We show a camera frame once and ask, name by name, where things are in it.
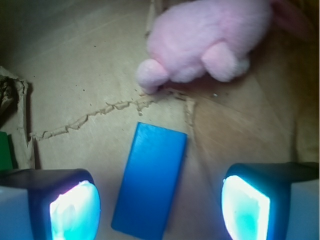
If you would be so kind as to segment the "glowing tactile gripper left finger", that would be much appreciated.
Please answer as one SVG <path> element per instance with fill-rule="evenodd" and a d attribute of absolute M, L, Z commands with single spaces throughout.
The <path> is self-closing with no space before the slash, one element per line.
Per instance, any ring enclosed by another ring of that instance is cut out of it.
<path fill-rule="evenodd" d="M 100 216 L 99 191 L 85 169 L 0 172 L 2 240 L 93 240 Z"/>

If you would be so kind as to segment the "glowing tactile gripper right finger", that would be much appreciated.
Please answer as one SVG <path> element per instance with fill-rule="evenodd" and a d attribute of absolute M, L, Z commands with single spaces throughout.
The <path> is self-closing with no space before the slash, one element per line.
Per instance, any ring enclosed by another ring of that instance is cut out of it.
<path fill-rule="evenodd" d="M 233 240 L 318 240 L 320 168 L 316 162 L 236 163 L 221 189 Z"/>

